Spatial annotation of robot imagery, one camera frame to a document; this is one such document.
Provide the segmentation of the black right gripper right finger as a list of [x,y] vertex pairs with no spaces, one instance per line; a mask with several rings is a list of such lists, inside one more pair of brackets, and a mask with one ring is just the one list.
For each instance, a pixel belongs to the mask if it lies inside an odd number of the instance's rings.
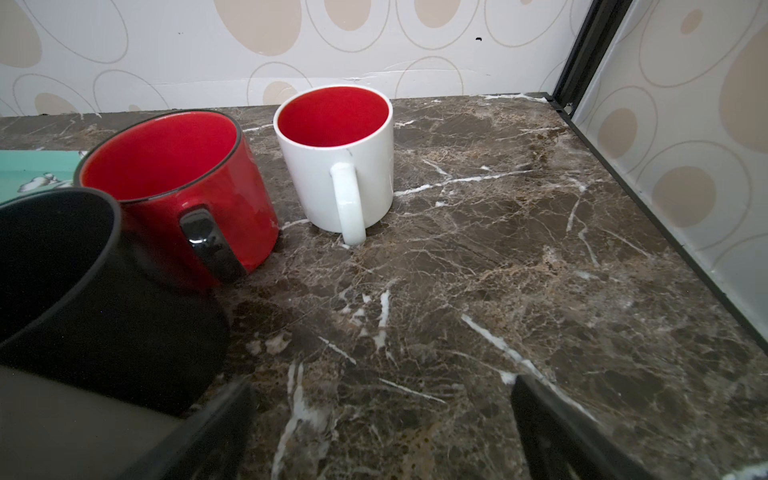
[[512,387],[511,406],[533,479],[651,479],[595,423],[529,375]]

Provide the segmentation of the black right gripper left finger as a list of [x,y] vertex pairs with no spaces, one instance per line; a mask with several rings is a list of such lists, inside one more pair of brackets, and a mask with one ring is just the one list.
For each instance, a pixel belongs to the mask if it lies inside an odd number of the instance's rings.
[[255,412],[245,380],[231,382],[137,460],[122,479],[235,479]]

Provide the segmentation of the red mug black handle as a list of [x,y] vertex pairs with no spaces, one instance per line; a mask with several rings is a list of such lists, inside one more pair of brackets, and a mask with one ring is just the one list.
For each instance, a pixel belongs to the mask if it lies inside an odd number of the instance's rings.
[[208,291],[254,272],[279,225],[241,126],[213,110],[141,121],[91,149],[76,185],[109,194],[158,280]]

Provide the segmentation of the white mug back row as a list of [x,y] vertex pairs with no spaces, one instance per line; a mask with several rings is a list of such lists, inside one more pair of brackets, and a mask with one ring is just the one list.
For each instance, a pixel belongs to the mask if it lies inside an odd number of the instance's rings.
[[360,245],[394,197],[394,111],[381,92],[331,85],[286,100],[274,131],[306,218]]

